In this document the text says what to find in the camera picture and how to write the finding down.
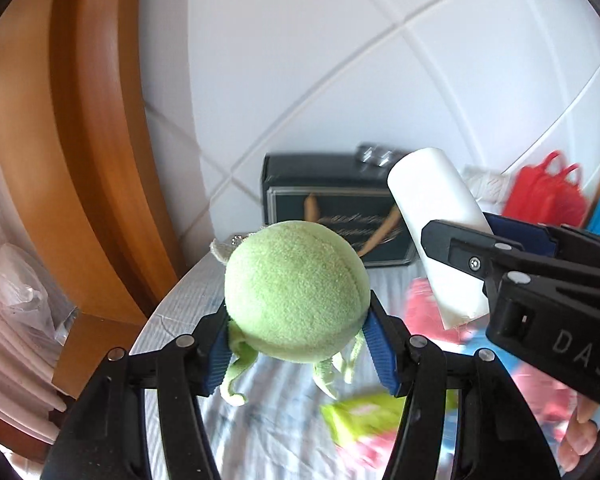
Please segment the person's right hand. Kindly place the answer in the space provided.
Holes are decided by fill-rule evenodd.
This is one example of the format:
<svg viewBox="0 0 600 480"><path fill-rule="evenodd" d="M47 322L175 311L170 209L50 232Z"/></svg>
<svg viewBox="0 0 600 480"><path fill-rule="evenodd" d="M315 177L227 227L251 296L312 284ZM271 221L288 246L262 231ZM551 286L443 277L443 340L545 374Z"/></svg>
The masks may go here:
<svg viewBox="0 0 600 480"><path fill-rule="evenodd" d="M558 464L565 472L573 471L580 459L592 450L597 439L597 425L593 420L597 409L597 403L578 394L577 406L557 450Z"/></svg>

